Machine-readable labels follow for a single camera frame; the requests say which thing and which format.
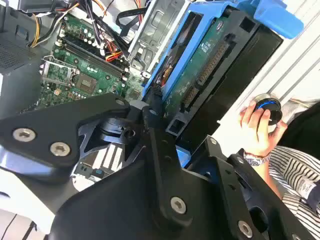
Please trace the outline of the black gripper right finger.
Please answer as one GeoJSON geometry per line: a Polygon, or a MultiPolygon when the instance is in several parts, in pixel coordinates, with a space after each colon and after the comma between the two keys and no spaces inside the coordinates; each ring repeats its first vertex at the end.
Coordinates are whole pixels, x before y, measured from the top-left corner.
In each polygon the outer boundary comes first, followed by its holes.
{"type": "Polygon", "coordinates": [[[205,209],[201,226],[221,240],[311,240],[313,236],[239,154],[225,157],[206,136],[191,158],[196,210],[205,209]]]}

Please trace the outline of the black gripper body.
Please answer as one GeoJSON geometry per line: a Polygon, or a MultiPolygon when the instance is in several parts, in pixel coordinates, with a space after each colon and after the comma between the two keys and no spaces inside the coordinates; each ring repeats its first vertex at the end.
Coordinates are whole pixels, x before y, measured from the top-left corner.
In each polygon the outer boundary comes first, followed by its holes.
{"type": "Polygon", "coordinates": [[[219,189],[206,178],[181,171],[178,190],[188,191],[186,226],[161,218],[155,209],[150,171],[137,162],[66,201],[56,214],[51,240],[233,240],[219,189]]]}

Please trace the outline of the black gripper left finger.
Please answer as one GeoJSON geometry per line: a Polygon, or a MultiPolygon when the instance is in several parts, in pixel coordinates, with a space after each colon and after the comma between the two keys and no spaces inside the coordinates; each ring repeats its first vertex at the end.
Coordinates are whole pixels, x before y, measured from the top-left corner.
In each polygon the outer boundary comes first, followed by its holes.
{"type": "Polygon", "coordinates": [[[132,146],[130,157],[149,170],[156,214],[184,227],[192,221],[185,203],[190,196],[178,189],[182,169],[162,116],[158,95],[132,105],[108,93],[2,119],[0,190],[27,217],[50,227],[58,212],[42,196],[62,188],[81,158],[118,141],[132,146]]]}

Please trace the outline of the person's left hand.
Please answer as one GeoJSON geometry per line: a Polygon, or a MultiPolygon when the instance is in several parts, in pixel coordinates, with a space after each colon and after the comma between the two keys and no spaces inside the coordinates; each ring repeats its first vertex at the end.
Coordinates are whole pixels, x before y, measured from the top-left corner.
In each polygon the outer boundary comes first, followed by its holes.
{"type": "Polygon", "coordinates": [[[242,148],[247,154],[266,157],[279,143],[288,126],[280,120],[275,129],[269,132],[271,112],[262,108],[256,110],[256,104],[251,101],[238,116],[243,137],[242,148]]]}

